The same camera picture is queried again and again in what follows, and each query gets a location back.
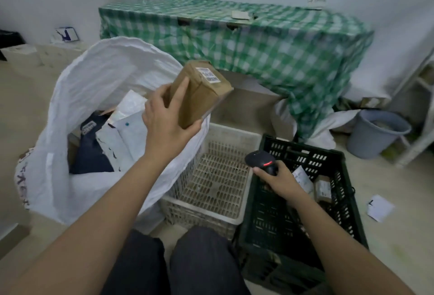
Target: black plastic crate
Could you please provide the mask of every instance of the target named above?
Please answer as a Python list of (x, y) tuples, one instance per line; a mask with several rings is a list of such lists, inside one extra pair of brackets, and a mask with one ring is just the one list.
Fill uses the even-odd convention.
[[(268, 135), (263, 136), (261, 149), (282, 160), (290, 171), (301, 165), (312, 181), (318, 175), (330, 177), (333, 203), (321, 206), (368, 248), (342, 152)], [(246, 279), (282, 294), (288, 291), (300, 294), (325, 281), (323, 266), (297, 219), (295, 210), (288, 210), (285, 199), (254, 175), (236, 241)]]

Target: plastic bucket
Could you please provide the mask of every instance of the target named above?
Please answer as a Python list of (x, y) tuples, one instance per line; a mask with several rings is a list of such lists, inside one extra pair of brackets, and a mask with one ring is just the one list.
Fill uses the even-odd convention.
[(399, 115), (381, 110), (362, 110), (357, 115), (347, 150), (356, 157), (374, 158), (399, 136), (411, 131), (411, 125)]

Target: green checkered cloth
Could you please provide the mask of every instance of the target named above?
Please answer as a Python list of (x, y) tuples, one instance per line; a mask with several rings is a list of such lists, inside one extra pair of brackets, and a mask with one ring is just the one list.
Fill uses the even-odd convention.
[[(252, 20), (231, 18), (249, 12)], [(288, 98), (301, 139), (327, 115), (359, 65), (374, 32), (327, 10), (220, 0), (139, 0), (100, 7), (101, 39), (138, 37), (184, 64), (252, 75)]]

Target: white crate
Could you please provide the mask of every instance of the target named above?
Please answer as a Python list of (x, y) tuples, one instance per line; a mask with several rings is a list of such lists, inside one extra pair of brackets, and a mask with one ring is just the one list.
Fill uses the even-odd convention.
[(244, 157), (259, 149), (261, 138), (211, 123), (195, 158), (160, 201), (167, 220), (187, 229), (210, 227), (231, 239), (243, 221), (252, 178)]

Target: leg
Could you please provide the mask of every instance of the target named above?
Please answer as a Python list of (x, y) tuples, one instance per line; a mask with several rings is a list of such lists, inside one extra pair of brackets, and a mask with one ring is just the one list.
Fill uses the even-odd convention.
[(214, 230), (193, 227), (170, 258), (173, 295), (249, 295), (231, 243)]
[(101, 295), (170, 294), (164, 246), (160, 239), (132, 230)]

